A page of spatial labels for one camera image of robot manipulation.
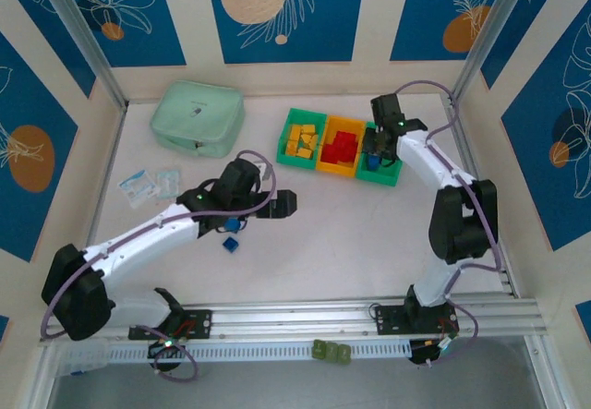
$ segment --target green storage bin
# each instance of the green storage bin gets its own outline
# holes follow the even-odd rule
[[[234,147],[244,114],[238,90],[176,81],[160,100],[150,126],[166,148],[222,158]]]
[[[375,129],[376,125],[374,123],[368,122],[366,124],[366,130],[368,128]],[[367,155],[365,153],[362,153],[361,159],[359,160],[359,165],[357,166],[357,172],[355,174],[355,177],[359,180],[370,181],[372,183],[380,183],[381,185],[396,186],[396,184],[398,183],[398,177],[400,176],[400,170],[403,167],[403,162],[398,160],[392,166],[384,167],[389,162],[389,160],[384,160],[382,162],[383,165],[380,166],[377,171],[369,171]]]
[[[318,112],[304,111],[302,109],[290,109],[285,126],[283,126],[283,132],[279,138],[277,145],[277,162],[281,164],[289,164],[290,166],[303,167],[305,169],[314,170],[316,168],[316,160],[320,153],[320,138],[324,133],[324,127],[328,116],[326,114],[320,114]],[[287,141],[289,140],[289,130],[291,125],[314,125],[316,127],[316,133],[319,136],[319,142],[317,148],[314,150],[314,155],[311,159],[292,157],[285,154],[285,148],[287,148]]]

